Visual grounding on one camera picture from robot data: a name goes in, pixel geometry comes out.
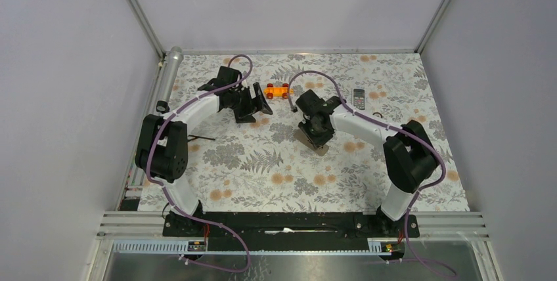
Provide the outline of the grey remote control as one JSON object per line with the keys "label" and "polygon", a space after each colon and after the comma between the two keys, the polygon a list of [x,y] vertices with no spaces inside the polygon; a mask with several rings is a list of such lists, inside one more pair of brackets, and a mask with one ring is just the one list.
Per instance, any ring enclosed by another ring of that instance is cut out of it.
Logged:
{"label": "grey remote control", "polygon": [[316,153],[318,156],[324,156],[328,152],[328,145],[316,147],[310,142],[310,139],[299,129],[295,131],[294,138],[302,143],[306,148]]}

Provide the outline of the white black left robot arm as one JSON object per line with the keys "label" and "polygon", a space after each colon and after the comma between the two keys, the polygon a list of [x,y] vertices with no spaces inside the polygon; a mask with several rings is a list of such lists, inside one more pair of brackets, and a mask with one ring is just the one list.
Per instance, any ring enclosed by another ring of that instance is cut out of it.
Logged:
{"label": "white black left robot arm", "polygon": [[189,236],[202,231],[204,219],[195,212],[199,199],[183,176],[189,158],[188,136],[224,109],[233,111],[237,123],[255,122],[258,112],[273,113],[258,82],[248,85],[240,71],[222,66],[190,101],[162,116],[149,114],[142,122],[135,165],[162,188],[169,205],[181,215],[179,228]]}

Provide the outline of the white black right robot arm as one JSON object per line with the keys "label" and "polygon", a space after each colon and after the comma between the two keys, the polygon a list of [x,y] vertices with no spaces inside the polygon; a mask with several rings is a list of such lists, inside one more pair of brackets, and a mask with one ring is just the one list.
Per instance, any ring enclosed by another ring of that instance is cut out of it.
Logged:
{"label": "white black right robot arm", "polygon": [[403,227],[407,212],[420,185],[439,166],[423,126],[411,120],[401,126],[357,112],[345,100],[328,100],[308,90],[296,100],[303,119],[298,128],[300,140],[316,152],[327,149],[327,142],[342,132],[364,140],[382,150],[391,181],[386,198],[378,208],[376,226],[385,236],[393,236]]}

